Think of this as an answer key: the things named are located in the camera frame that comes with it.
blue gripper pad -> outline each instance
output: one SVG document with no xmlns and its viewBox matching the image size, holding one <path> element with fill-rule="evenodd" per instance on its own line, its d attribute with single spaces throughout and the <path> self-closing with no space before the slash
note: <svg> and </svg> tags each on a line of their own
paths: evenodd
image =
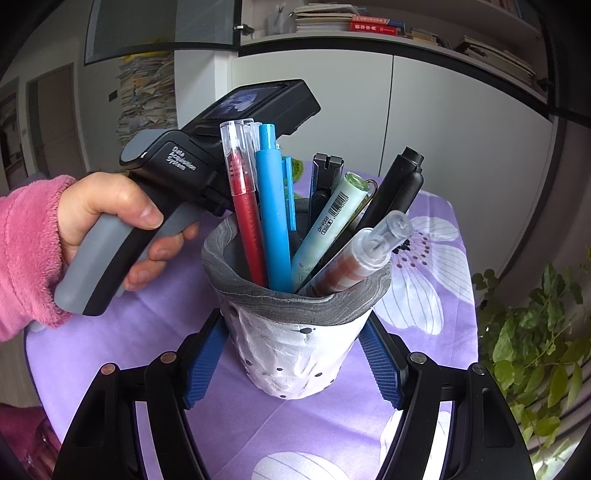
<svg viewBox="0 0 591 480">
<path fill-rule="evenodd" d="M 384 400 L 394 408 L 402 405 L 400 373 L 375 327 L 368 320 L 359 333 L 359 342 L 374 374 L 375 382 Z"/>
<path fill-rule="evenodd" d="M 226 322 L 220 316 L 203 342 L 201 351 L 195 357 L 195 361 L 187 373 L 187 389 L 183 395 L 187 408 L 193 408 L 195 403 L 205 396 L 213 372 L 226 346 L 228 335 Z"/>
</svg>

pen cup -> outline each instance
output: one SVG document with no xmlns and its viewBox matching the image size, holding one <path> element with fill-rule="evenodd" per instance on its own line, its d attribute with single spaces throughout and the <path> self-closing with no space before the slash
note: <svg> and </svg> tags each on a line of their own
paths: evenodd
<svg viewBox="0 0 591 480">
<path fill-rule="evenodd" d="M 308 200 L 295 202 L 301 236 Z M 274 397 L 294 400 L 328 387 L 387 292 L 391 262 L 348 290 L 321 298 L 271 291 L 249 280 L 235 215 L 207 237 L 202 261 L 217 291 L 233 343 L 251 381 Z"/>
</svg>

glass cabinet door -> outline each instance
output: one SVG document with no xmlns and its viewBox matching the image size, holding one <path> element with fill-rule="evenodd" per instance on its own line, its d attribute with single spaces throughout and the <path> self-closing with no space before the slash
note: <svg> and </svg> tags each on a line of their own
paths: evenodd
<svg viewBox="0 0 591 480">
<path fill-rule="evenodd" d="M 85 64 L 135 53 L 237 50 L 242 0 L 95 0 Z"/>
</svg>

barcode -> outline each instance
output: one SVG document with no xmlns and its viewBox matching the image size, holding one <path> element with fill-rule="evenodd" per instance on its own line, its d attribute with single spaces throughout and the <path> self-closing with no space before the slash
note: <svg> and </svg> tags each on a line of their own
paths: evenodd
<svg viewBox="0 0 591 480">
<path fill-rule="evenodd" d="M 349 197 L 347 197 L 343 192 L 340 192 L 335 198 L 333 204 L 330 206 L 329 213 L 333 217 L 336 217 L 348 201 Z"/>
</svg>

hand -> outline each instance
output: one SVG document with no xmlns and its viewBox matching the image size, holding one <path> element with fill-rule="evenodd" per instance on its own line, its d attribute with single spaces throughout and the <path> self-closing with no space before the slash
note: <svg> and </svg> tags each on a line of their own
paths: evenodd
<svg viewBox="0 0 591 480">
<path fill-rule="evenodd" d="M 158 228 L 163 221 L 162 213 L 133 180 L 120 174 L 88 175 L 61 194 L 57 207 L 61 253 L 66 265 L 71 263 L 85 235 L 103 212 L 144 230 Z M 166 261 L 180 252 L 183 242 L 192 240 L 198 233 L 199 226 L 194 223 L 183 233 L 154 241 L 148 259 L 136 263 L 125 277 L 125 289 L 144 288 L 164 271 Z"/>
</svg>

